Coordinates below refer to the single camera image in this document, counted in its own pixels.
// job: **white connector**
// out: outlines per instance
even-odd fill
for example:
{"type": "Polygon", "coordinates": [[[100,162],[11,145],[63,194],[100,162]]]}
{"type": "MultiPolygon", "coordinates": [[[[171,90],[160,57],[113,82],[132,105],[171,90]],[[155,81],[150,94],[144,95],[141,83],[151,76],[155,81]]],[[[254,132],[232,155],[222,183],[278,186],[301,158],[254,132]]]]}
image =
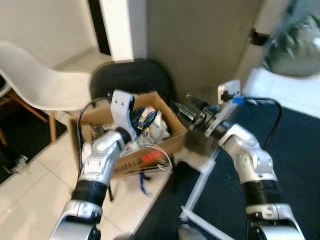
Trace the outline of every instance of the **white connector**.
{"type": "Polygon", "coordinates": [[[231,99],[226,96],[239,96],[240,95],[240,81],[232,80],[220,84],[218,86],[218,104],[225,104],[231,99]]]}

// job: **white wall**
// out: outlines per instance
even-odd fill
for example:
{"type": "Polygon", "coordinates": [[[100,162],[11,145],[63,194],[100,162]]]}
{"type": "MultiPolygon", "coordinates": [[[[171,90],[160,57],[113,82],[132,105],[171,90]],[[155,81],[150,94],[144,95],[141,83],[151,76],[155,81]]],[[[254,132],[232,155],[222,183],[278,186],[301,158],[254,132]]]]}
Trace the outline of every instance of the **white wall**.
{"type": "Polygon", "coordinates": [[[100,0],[113,61],[147,57],[146,0],[100,0]]]}
{"type": "Polygon", "coordinates": [[[0,41],[49,66],[97,48],[87,0],[1,0],[0,41]]]}

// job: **open cardboard box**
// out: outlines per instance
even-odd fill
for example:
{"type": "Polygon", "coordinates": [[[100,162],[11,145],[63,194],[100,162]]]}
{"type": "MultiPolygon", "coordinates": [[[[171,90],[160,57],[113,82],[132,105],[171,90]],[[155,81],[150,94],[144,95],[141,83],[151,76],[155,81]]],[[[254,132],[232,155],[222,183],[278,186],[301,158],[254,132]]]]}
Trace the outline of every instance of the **open cardboard box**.
{"type": "MultiPolygon", "coordinates": [[[[157,145],[164,149],[169,156],[172,156],[174,152],[179,151],[185,144],[187,130],[157,92],[154,91],[151,93],[145,93],[135,96],[133,109],[148,105],[162,112],[162,118],[165,120],[166,124],[171,130],[170,137],[157,145]]],[[[77,159],[79,145],[76,137],[77,120],[77,115],[70,119],[68,130],[71,134],[74,159],[78,164],[77,159]]],[[[88,110],[82,115],[80,123],[88,124],[90,126],[113,124],[110,105],[105,105],[92,110],[88,110]]],[[[137,168],[143,168],[147,165],[150,165],[151,162],[144,163],[142,157],[154,151],[154,149],[144,148],[119,158],[114,165],[112,177],[118,177],[130,172],[133,169],[136,170],[137,168]]]]}

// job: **silver metal arm segment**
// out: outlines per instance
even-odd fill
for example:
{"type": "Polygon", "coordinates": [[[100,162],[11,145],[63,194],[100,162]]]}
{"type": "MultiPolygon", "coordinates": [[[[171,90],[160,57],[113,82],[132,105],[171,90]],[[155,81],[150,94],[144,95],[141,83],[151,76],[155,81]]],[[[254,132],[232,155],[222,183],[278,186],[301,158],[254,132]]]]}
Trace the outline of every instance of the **silver metal arm segment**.
{"type": "Polygon", "coordinates": [[[278,187],[271,156],[238,124],[218,142],[232,158],[246,198],[255,239],[303,240],[301,229],[278,187]]]}
{"type": "Polygon", "coordinates": [[[130,122],[133,96],[122,91],[114,91],[111,113],[115,130],[109,130],[92,144],[92,152],[87,158],[71,200],[50,236],[51,240],[99,240],[97,229],[103,209],[112,170],[125,144],[137,138],[130,122]]]}

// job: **white power cord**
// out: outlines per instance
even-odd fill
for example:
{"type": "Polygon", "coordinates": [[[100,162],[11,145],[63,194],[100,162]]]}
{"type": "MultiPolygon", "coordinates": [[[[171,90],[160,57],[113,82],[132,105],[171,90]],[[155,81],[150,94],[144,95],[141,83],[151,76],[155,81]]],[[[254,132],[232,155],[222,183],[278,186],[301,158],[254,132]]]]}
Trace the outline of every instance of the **white power cord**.
{"type": "Polygon", "coordinates": [[[158,167],[160,170],[162,170],[162,171],[170,171],[170,170],[173,169],[174,166],[172,165],[172,162],[171,162],[171,160],[170,160],[170,158],[169,158],[169,156],[168,156],[168,154],[166,153],[165,150],[163,150],[161,147],[159,147],[159,146],[157,146],[157,145],[154,145],[154,144],[151,144],[151,143],[146,143],[146,144],[144,145],[144,147],[145,147],[145,148],[151,148],[151,149],[159,150],[160,152],[162,152],[162,153],[166,156],[169,165],[168,165],[168,166],[163,166],[163,165],[161,165],[161,164],[157,164],[157,167],[158,167]]]}

